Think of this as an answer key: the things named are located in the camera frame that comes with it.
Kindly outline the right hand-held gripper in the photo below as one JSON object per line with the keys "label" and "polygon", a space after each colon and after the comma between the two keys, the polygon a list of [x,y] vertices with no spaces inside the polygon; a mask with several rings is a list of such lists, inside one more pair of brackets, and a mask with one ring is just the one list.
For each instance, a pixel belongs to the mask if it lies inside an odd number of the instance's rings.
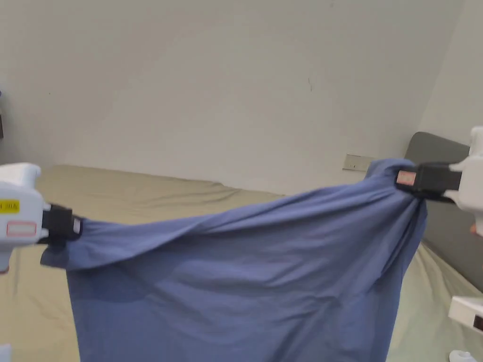
{"label": "right hand-held gripper", "polygon": [[449,199],[475,217],[474,233],[483,235],[483,128],[472,128],[468,156],[455,164],[426,163],[414,170],[399,170],[397,188]]}

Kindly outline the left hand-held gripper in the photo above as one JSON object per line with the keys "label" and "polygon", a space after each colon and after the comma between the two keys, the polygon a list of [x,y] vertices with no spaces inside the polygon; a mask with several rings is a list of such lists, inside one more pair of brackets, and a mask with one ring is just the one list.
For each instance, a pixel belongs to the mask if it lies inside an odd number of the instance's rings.
{"label": "left hand-held gripper", "polygon": [[0,270],[9,267],[13,250],[37,244],[62,245],[83,233],[84,218],[50,204],[35,188],[41,168],[30,163],[0,167]]}

